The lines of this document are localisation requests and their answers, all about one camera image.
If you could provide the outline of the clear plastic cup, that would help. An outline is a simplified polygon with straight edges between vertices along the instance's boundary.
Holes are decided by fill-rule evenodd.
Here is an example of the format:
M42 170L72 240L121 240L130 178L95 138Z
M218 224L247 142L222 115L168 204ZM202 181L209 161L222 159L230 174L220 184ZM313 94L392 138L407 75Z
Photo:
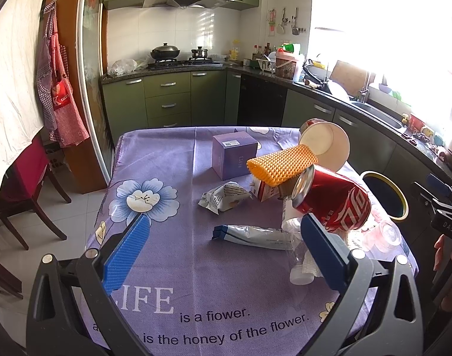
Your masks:
M293 285L308 285L315 278L322 277L301 234L301 222L304 214L292 206L292 200L287 197L283 201L281 229L288 235L290 241L289 262L291 270L289 281Z

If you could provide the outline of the red cola can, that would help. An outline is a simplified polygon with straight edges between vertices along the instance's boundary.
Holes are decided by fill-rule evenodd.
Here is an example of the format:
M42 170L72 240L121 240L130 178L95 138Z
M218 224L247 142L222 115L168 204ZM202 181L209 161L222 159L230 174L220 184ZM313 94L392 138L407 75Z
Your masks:
M329 232L361 228L372 209L363 187L319 165L298 176L291 202L303 214L313 214Z

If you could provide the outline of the blue white toothpaste tube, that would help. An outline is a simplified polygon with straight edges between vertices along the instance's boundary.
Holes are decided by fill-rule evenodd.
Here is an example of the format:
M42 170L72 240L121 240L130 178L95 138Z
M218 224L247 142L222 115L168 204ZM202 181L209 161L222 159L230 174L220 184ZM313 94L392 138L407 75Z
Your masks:
M211 239L281 251L292 249L290 234L271 228L223 224L214 227Z

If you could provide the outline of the red white small carton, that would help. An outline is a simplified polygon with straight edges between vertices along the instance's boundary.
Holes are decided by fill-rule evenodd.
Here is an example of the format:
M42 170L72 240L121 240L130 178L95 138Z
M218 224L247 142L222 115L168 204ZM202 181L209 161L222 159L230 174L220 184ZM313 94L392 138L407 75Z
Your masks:
M260 202L271 198L279 198L279 189L277 187L271 187L254 176L250 184L250 191Z

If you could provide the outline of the orange foam net sleeve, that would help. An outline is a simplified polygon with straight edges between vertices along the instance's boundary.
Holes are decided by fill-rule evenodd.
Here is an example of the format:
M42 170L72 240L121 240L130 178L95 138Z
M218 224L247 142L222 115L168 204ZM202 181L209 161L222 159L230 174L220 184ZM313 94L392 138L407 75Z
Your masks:
M285 150L248 159L249 172L270 187L277 187L296 177L319 159L306 145L296 145Z

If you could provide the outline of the silver snack wrapper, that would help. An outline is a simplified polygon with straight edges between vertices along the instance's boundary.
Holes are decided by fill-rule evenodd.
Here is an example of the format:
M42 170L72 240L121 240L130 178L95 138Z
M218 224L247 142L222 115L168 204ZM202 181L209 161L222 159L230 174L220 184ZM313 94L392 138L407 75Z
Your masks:
M203 193L198 204L214 214L220 214L233 209L238 203L250 197L250 192L244 187L230 181Z

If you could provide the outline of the white paper bowl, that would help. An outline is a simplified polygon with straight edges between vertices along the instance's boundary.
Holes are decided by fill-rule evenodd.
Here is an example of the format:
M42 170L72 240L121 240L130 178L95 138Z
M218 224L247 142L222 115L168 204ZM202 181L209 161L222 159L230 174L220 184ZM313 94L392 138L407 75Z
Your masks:
M303 123L299 144L310 148L320 166L334 172L343 167L350 154L348 134L339 125L319 118Z

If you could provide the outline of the purple cardboard box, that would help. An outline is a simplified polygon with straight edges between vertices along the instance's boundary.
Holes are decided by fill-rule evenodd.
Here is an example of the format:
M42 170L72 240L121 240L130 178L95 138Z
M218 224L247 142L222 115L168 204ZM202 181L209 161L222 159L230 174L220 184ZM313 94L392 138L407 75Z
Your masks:
M257 140L244 131L216 135L212 138L211 166L221 180L247 175L247 161L257 156L257 148Z

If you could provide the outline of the clear plastic lid container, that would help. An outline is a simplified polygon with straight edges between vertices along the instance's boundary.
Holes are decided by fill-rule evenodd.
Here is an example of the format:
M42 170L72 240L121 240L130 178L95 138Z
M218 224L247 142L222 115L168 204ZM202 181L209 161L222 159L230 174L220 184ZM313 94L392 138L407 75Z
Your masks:
M391 252L400 246L402 235L398 227L386 214L372 211L366 223L359 229L348 232L346 243L350 249L369 252L373 248L382 253Z

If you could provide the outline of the yellow rimmed blue trash bin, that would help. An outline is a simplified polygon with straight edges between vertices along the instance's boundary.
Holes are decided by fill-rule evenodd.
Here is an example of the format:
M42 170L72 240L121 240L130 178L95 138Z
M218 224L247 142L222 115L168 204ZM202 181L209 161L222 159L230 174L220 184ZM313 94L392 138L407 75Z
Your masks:
M409 203L401 189L389 178L375 171L360 175L370 191L394 222L404 221L409 214Z

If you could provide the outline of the green kitchen cabinets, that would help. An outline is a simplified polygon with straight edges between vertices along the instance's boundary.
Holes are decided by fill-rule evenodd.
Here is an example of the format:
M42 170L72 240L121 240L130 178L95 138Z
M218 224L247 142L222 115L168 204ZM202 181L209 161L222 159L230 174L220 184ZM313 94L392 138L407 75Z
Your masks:
M348 162L358 172L387 175L404 192L409 216L400 228L411 249L438 237L430 218L411 195L413 182L434 174L452 185L452 172L405 127L394 129L368 112L331 95L250 68L221 65L141 71L101 78L101 93L111 135L130 130L186 125L299 127L316 117L348 134Z

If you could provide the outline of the red checkered apron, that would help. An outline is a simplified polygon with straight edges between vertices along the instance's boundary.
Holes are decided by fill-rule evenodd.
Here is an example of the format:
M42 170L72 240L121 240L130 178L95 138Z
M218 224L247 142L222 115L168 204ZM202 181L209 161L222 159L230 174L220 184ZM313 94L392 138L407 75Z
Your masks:
M52 0L43 9L43 22L35 83L44 127L50 139L60 147L79 145L89 139L89 134L74 99L67 50L59 40L57 0Z

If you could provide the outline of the plastic bag on counter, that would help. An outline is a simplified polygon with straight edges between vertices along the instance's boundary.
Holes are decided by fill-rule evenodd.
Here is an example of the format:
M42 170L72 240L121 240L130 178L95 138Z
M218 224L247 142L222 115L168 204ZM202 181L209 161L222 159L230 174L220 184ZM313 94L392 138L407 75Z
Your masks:
M124 76L136 71L138 63L133 59L122 59L115 61L108 67L107 72L109 76Z

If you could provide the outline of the dish rack with items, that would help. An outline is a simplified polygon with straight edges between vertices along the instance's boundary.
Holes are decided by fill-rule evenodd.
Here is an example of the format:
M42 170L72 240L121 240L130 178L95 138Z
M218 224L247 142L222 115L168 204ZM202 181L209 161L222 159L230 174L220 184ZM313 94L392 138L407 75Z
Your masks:
M303 72L305 56L300 43L283 43L277 51L256 59L261 71L272 72L275 76L299 82Z

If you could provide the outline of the steel cooking pot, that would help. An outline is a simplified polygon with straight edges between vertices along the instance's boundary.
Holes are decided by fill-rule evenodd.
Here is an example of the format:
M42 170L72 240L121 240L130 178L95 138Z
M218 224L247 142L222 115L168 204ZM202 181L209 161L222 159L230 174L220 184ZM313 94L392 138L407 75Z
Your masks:
M202 46L198 46L196 49L191 49L191 58L192 59L207 59L208 58L208 49L203 48Z

